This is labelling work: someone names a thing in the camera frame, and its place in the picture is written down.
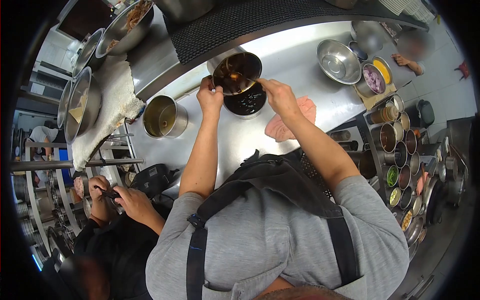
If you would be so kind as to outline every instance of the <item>kitchen floor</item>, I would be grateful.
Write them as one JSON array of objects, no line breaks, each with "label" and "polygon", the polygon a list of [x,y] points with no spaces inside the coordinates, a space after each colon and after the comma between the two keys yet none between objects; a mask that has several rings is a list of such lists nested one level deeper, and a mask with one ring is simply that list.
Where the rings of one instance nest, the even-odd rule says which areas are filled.
[{"label": "kitchen floor", "polygon": [[431,103],[435,122],[427,131],[430,141],[434,142],[439,131],[447,128],[447,121],[473,117],[477,104],[471,76],[459,80],[461,71],[454,71],[463,62],[464,56],[453,34],[443,20],[437,24],[435,19],[429,27],[429,33],[435,39],[435,52],[424,62],[424,74],[400,88],[398,94],[406,107],[415,105],[420,99]]}]

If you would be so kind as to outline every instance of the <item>pink towel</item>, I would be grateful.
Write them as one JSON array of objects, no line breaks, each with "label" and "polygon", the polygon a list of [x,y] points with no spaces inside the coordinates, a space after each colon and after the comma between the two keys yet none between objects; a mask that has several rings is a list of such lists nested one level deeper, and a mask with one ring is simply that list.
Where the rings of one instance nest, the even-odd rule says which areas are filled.
[{"label": "pink towel", "polygon": [[[317,106],[308,96],[303,96],[297,99],[297,104],[300,107],[302,114],[315,124],[315,117],[317,116]],[[275,142],[283,142],[286,140],[296,140],[293,133],[283,123],[278,114],[275,114],[270,122],[265,127],[265,134],[275,139]]]}]

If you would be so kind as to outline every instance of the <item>soy sauce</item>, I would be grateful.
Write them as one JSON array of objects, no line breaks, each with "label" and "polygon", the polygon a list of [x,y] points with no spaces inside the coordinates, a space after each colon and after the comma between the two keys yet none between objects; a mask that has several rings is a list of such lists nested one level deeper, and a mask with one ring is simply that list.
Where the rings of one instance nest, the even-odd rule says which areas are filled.
[{"label": "soy sauce", "polygon": [[234,114],[248,116],[259,111],[265,104],[267,94],[262,90],[262,85],[255,83],[245,92],[225,96],[223,102],[228,110]]}]

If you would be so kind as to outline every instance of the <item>white towel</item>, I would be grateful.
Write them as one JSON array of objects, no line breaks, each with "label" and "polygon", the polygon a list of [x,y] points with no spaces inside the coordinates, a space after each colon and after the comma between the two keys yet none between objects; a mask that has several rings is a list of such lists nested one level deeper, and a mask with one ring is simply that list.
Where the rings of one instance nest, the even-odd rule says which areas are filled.
[{"label": "white towel", "polygon": [[124,122],[133,119],[145,103],[137,98],[127,55],[107,56],[93,75],[102,90],[102,106],[95,125],[72,144],[73,166],[82,171],[95,147]]}]

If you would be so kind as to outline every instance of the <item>black apron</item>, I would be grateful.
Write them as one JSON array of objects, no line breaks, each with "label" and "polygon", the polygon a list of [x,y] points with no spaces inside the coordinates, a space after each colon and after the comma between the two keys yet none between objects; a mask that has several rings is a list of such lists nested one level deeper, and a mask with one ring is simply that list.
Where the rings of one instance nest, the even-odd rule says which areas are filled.
[{"label": "black apron", "polygon": [[353,242],[341,207],[333,203],[303,173],[300,160],[294,153],[284,156],[266,154],[259,158],[259,152],[256,150],[252,157],[245,160],[240,168],[198,207],[197,213],[188,218],[195,227],[187,256],[188,300],[202,299],[208,234],[205,223],[252,187],[278,192],[301,209],[325,218],[332,238],[342,286],[360,277]]}]

